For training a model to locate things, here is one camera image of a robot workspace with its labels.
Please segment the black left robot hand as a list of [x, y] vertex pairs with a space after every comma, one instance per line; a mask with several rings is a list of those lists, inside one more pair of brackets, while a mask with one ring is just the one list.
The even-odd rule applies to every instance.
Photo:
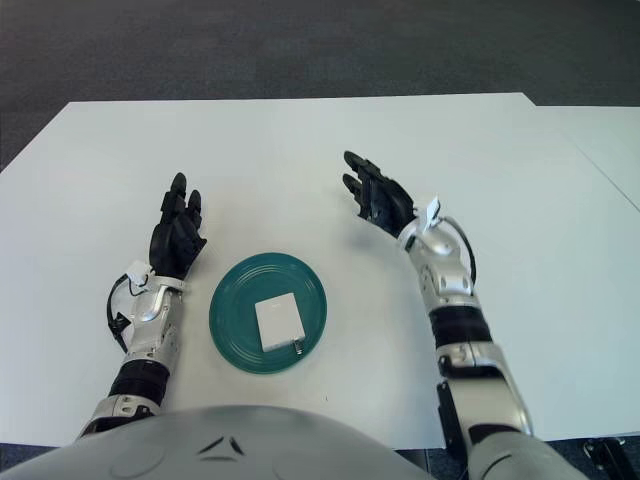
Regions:
[[199, 234], [201, 195], [194, 189], [186, 198], [186, 176], [175, 175], [161, 205], [149, 247], [149, 263], [156, 275], [184, 280], [207, 240]]

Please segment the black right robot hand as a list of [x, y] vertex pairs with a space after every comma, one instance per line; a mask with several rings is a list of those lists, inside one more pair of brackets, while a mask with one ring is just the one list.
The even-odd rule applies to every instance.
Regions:
[[413, 199], [370, 160], [351, 151], [345, 151], [343, 157], [356, 174], [344, 174], [342, 181], [359, 205], [358, 216], [398, 238], [415, 219]]

